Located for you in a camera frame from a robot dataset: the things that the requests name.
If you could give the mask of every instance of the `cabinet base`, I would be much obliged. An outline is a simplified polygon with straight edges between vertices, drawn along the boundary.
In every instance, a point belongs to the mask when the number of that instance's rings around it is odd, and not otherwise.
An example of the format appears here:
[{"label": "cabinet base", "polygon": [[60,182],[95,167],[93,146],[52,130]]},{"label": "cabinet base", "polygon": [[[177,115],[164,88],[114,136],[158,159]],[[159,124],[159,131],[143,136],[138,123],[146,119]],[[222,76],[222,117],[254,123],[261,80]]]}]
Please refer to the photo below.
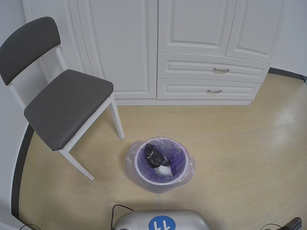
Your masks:
[{"label": "cabinet base", "polygon": [[252,100],[116,99],[117,105],[249,105]]}]

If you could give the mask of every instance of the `baseboard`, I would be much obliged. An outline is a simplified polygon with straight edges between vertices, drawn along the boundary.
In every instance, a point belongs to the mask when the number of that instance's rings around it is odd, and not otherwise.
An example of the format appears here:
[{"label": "baseboard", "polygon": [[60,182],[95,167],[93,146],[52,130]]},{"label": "baseboard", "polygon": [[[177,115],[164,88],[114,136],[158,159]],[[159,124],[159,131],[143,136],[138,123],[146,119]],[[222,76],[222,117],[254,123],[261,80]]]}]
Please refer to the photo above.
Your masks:
[{"label": "baseboard", "polygon": [[268,73],[282,75],[282,76],[286,76],[286,77],[290,77],[290,78],[295,78],[295,79],[301,79],[304,82],[306,82],[306,80],[307,80],[307,77],[304,76],[304,75],[297,74],[297,73],[294,73],[294,72],[291,72],[291,71],[285,71],[285,70],[273,68],[273,67],[270,67]]},{"label": "baseboard", "polygon": [[20,150],[18,153],[15,171],[14,171],[14,177],[13,177],[13,183],[12,183],[12,196],[11,196],[11,213],[12,215],[19,219],[19,193],[20,193],[20,185],[21,185],[21,178],[22,178],[22,172],[23,167],[25,165],[25,159],[27,157],[29,145],[33,136],[34,130],[33,128],[28,125],[25,135],[23,137]]},{"label": "baseboard", "polygon": [[116,105],[249,105],[251,100],[116,99]]}]

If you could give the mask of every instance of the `cable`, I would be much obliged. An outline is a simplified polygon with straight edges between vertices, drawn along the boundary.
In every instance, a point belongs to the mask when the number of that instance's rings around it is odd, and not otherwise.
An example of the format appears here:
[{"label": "cable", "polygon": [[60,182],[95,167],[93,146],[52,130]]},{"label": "cable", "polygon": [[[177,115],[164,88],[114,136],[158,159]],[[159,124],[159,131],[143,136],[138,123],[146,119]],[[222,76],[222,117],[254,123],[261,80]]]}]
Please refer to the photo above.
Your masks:
[{"label": "cable", "polygon": [[113,217],[114,217],[114,208],[115,206],[121,206],[121,207],[124,207],[126,209],[129,209],[131,211],[134,211],[133,209],[130,209],[129,207],[127,206],[124,206],[124,205],[114,205],[113,208],[112,208],[112,218],[111,218],[111,230],[113,230]]},{"label": "cable", "polygon": [[282,228],[280,225],[277,225],[277,224],[274,224],[274,223],[270,223],[269,225],[275,225],[275,226],[278,226],[280,228]]},{"label": "cable", "polygon": [[37,225],[35,225],[35,224],[26,224],[26,225],[23,225],[19,230],[21,230],[22,228],[24,228],[24,227],[26,227],[26,226],[29,226],[29,225],[36,226],[36,227],[38,227],[39,230],[41,230],[41,229],[39,228],[39,226],[37,226]]}]

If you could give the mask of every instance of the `trash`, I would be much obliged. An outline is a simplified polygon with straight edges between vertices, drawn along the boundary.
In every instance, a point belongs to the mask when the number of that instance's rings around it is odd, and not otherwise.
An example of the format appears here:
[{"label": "trash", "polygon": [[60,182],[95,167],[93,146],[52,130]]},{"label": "trash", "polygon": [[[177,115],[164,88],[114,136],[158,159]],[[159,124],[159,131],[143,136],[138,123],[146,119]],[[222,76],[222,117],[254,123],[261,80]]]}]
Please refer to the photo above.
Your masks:
[{"label": "trash", "polygon": [[[151,146],[147,146],[148,144],[155,147],[162,155],[164,163],[168,164],[165,159],[170,162],[171,175],[158,174],[159,172],[149,165],[146,147]],[[137,140],[131,145],[126,156],[127,177],[142,188],[156,194],[168,192],[188,183],[194,171],[195,161],[192,155],[183,145],[166,137],[155,137],[146,142]]]},{"label": "trash", "polygon": [[145,147],[147,160],[150,168],[153,168],[157,175],[173,175],[171,162],[160,153],[155,146],[147,144]]}]

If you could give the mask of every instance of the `white wall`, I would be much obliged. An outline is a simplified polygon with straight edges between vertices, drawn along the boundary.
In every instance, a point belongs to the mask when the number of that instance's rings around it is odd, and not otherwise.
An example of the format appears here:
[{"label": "white wall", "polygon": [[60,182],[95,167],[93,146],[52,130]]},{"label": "white wall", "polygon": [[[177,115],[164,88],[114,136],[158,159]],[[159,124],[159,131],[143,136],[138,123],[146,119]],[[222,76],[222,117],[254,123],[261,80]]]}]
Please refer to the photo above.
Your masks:
[{"label": "white wall", "polygon": [[287,0],[284,26],[271,67],[307,76],[307,0]]},{"label": "white wall", "polygon": [[[0,45],[24,24],[22,0],[0,0]],[[27,104],[47,82],[40,66],[34,63],[13,84]],[[20,106],[0,78],[0,229],[22,226],[11,215],[10,201],[15,163],[27,125]]]}]

